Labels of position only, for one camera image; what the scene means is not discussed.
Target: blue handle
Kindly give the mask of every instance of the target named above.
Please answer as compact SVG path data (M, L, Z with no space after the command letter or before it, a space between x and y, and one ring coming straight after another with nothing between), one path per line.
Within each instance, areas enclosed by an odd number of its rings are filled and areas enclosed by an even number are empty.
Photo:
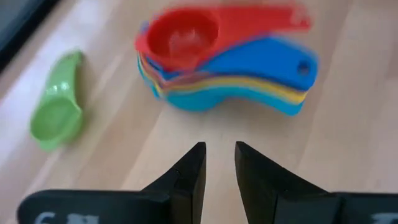
M229 49L200 70L242 73L265 78L297 90L308 90L317 77L315 54L280 37L266 37Z

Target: stack of measuring cups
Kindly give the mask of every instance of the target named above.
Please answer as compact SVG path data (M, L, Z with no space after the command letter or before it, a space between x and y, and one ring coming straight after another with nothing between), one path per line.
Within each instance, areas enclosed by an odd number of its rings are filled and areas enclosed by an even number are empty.
M310 28L297 3L174 7L137 37L138 67L156 97L183 110L246 98L295 115L315 82L317 58L280 34Z

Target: green measuring cup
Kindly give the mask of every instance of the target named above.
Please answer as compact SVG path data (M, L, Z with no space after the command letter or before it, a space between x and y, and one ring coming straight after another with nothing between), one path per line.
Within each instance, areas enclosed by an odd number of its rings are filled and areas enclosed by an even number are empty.
M83 112L75 97L80 51L65 54L54 66L40 103L30 121L30 133L45 151L71 141L79 132Z

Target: plastic measuring cup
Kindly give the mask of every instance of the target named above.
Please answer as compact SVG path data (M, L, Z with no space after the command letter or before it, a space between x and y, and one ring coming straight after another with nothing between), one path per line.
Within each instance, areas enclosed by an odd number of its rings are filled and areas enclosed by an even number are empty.
M75 75L81 58L80 51L70 52L57 62L30 121L31 135L46 151L73 139L81 128L83 112L75 98Z
M159 16L136 39L136 49L166 70L194 70L236 44L272 31L308 30L298 4L180 7Z

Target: wooden table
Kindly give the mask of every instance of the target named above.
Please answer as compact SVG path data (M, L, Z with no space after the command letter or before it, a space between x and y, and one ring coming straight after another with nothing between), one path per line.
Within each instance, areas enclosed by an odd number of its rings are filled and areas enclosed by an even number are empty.
M293 35L320 73L302 112L286 117L242 100L206 113L157 101L136 68L140 24L169 1L65 0L0 80L0 223L40 189L139 190L196 142L208 148L202 223L247 223L234 169L245 141L327 190L398 192L398 1L305 0L315 25ZM56 59L86 54L73 144L41 151L29 119Z

